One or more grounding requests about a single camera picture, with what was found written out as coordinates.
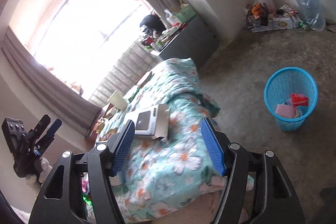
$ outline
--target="metal screw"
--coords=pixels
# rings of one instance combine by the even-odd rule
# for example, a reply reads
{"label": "metal screw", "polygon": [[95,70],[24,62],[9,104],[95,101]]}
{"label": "metal screw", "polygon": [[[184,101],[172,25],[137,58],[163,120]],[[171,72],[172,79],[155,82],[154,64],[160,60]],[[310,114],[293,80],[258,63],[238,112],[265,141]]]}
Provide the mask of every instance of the metal screw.
{"label": "metal screw", "polygon": [[97,150],[103,151],[106,149],[106,147],[107,147],[106,144],[100,143],[99,145],[97,145]]}
{"label": "metal screw", "polygon": [[71,152],[70,151],[64,151],[63,154],[62,154],[62,157],[63,158],[67,158],[71,155]]}
{"label": "metal screw", "polygon": [[271,151],[271,150],[267,150],[265,154],[266,154],[267,157],[270,157],[270,158],[272,158],[274,156],[274,152]]}
{"label": "metal screw", "polygon": [[230,148],[233,150],[238,150],[240,148],[240,145],[237,143],[232,143],[230,144]]}

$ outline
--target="teal blanket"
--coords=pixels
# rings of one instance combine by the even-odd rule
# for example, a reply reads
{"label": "teal blanket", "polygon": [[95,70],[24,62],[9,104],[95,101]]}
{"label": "teal blanket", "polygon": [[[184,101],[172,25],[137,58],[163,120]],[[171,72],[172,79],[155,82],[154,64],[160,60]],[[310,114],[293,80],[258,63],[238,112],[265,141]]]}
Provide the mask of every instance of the teal blanket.
{"label": "teal blanket", "polygon": [[170,107],[169,140],[135,138],[124,165],[125,183],[113,187],[126,223],[170,214],[226,183],[216,175],[200,132],[202,119],[214,118],[220,108],[200,89],[193,61],[169,59],[152,71],[152,79],[97,137],[104,140],[109,129],[121,130],[127,112],[162,103]]}

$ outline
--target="plastic basket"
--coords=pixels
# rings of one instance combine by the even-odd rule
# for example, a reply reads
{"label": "plastic basket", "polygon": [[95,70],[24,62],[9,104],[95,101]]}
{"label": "plastic basket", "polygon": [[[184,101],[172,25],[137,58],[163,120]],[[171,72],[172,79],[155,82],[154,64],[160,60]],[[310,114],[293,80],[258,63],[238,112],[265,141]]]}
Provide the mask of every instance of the plastic basket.
{"label": "plastic basket", "polygon": [[[308,107],[302,107],[303,115],[295,119],[287,119],[275,114],[277,105],[288,100],[292,93],[304,94],[309,98]],[[298,129],[314,110],[317,99],[318,90],[313,77],[305,70],[296,67],[283,68],[275,72],[267,81],[264,90],[266,107],[284,131]]]}
{"label": "plastic basket", "polygon": [[184,22],[191,22],[196,17],[196,13],[193,10],[193,8],[191,8],[190,5],[187,5],[186,7],[184,7],[183,9],[181,9],[175,16],[180,21],[181,21],[181,19],[182,20],[184,19],[185,20]]}

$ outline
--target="blue wastebasket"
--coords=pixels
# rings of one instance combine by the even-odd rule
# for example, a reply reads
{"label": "blue wastebasket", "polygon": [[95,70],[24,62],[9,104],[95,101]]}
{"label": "blue wastebasket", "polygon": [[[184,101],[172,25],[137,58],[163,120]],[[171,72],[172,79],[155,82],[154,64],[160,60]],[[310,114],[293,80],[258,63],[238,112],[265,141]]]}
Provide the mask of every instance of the blue wastebasket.
{"label": "blue wastebasket", "polygon": [[[287,101],[292,93],[300,93],[309,98],[308,107],[298,107],[302,111],[302,116],[287,119],[277,115],[275,113],[277,105]],[[314,110],[317,99],[318,90],[313,77],[305,70],[296,67],[283,68],[275,72],[267,81],[264,90],[265,104],[283,131],[298,129]]]}

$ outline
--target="bottle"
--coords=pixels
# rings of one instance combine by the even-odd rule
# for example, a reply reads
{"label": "bottle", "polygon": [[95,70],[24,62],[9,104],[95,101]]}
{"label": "bottle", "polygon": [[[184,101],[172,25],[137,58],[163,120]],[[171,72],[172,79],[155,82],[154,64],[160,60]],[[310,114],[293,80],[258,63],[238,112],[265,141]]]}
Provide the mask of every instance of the bottle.
{"label": "bottle", "polygon": [[319,0],[296,0],[303,20],[315,31],[323,31],[326,21]]}
{"label": "bottle", "polygon": [[181,22],[176,18],[176,16],[174,16],[168,9],[165,10],[165,13],[166,13],[166,19],[169,22],[169,24],[172,25],[172,27],[181,24]]}
{"label": "bottle", "polygon": [[181,9],[183,9],[183,8],[187,7],[187,4],[183,3],[183,1],[180,0],[180,6],[181,6]]}
{"label": "bottle", "polygon": [[153,48],[154,51],[157,51],[157,52],[160,51],[160,48],[154,42],[151,44],[151,47]]}

